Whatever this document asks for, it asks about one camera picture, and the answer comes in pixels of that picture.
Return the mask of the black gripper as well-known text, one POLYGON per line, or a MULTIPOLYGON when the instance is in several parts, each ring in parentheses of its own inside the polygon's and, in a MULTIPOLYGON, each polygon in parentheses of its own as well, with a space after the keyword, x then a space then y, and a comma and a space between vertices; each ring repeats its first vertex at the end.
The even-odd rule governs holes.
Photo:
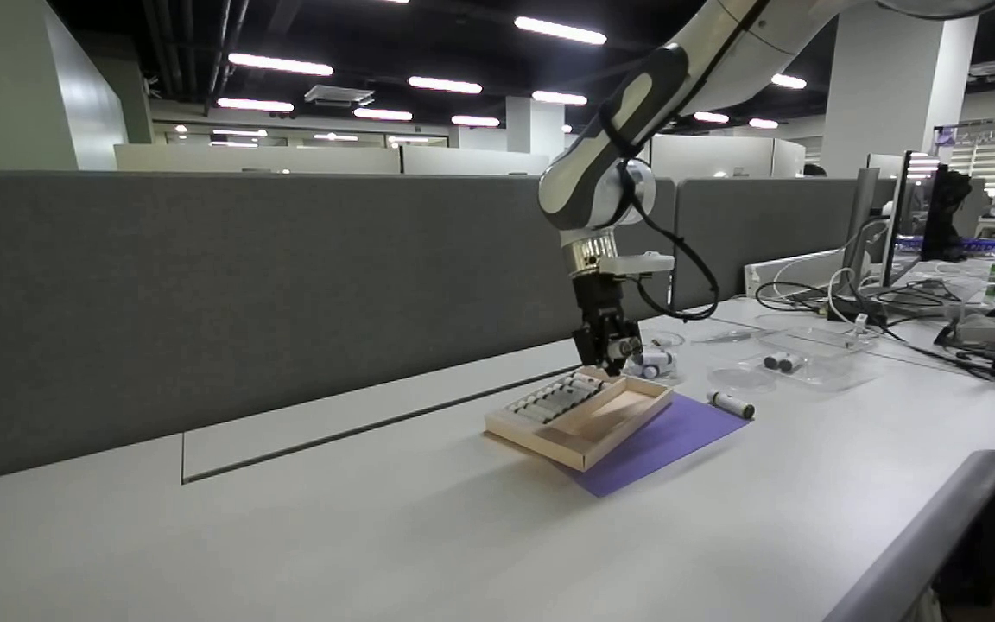
POLYGON ((643 339, 638 329, 626 319, 622 308, 622 280, 610 274, 582 274, 573 280, 579 329, 577 352, 582 365, 608 369, 618 377, 630 361, 638 361, 643 339))

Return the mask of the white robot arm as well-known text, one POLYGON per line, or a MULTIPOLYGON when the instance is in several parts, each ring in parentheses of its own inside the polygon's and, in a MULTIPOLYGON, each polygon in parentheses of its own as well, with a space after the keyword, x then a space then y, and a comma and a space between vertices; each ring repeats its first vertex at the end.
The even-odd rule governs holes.
POLYGON ((685 251, 718 289, 710 268, 648 219, 656 179, 643 145, 675 118, 731 107, 755 98, 830 20, 874 3, 911 20, 960 20, 995 11, 995 0, 704 0, 630 80, 597 107, 593 121, 539 175, 539 210, 573 248, 579 329, 573 346, 582 365, 618 377, 643 356, 638 326, 626 319, 622 285, 661 312, 643 280, 671 274, 671 256, 613 248, 613 228, 643 219, 685 251))

